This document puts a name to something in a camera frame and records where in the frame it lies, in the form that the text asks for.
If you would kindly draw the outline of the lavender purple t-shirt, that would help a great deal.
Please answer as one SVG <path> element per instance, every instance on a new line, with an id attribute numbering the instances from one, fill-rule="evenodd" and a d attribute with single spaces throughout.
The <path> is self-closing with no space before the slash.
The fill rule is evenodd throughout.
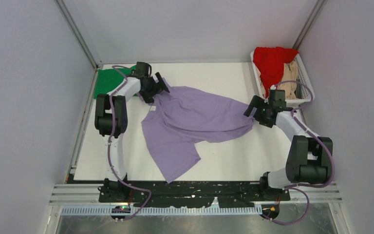
<path id="1" fill-rule="evenodd" d="M 147 149 L 171 183 L 201 159 L 195 144 L 233 140 L 252 130 L 254 119 L 244 115 L 248 105 L 187 86 L 170 86 L 153 97 L 142 120 Z"/>

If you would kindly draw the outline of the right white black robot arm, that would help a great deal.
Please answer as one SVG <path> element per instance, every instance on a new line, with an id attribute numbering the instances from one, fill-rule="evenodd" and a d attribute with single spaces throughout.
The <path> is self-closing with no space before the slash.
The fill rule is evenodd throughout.
<path id="1" fill-rule="evenodd" d="M 312 132 L 288 107 L 284 90 L 271 90 L 267 99 L 254 95 L 244 116 L 253 117 L 260 125 L 277 126 L 291 141 L 284 168 L 264 173 L 259 180 L 259 195 L 271 200 L 278 189 L 296 186 L 324 188 L 334 177 L 333 142 Z"/>

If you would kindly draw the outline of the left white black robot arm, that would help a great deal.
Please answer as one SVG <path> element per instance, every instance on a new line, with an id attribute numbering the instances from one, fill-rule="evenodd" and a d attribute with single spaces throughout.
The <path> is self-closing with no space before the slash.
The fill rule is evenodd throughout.
<path id="1" fill-rule="evenodd" d="M 127 102 L 138 95 L 148 105 L 154 103 L 154 96 L 162 91 L 169 92 L 161 75 L 152 73 L 152 66 L 146 62 L 137 62 L 129 75 L 116 65 L 113 69 L 123 76 L 123 81 L 106 94 L 99 94 L 95 103 L 94 126 L 104 138 L 107 152 L 108 170 L 105 180 L 116 181 L 111 195 L 119 202 L 126 201 L 130 189 L 146 192 L 146 189 L 134 187 L 124 181 L 127 170 L 124 165 L 123 136 L 128 126 Z"/>

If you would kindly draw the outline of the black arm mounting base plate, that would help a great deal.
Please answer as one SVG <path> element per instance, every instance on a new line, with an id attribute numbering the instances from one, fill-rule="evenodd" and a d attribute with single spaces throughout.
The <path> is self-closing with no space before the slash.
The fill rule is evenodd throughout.
<path id="1" fill-rule="evenodd" d="M 288 191 L 267 188 L 257 181 L 130 181 L 146 192 L 115 181 L 98 186 L 99 202 L 126 203 L 140 208 L 202 208 L 217 201 L 222 208 L 247 208 L 253 202 L 289 201 Z"/>

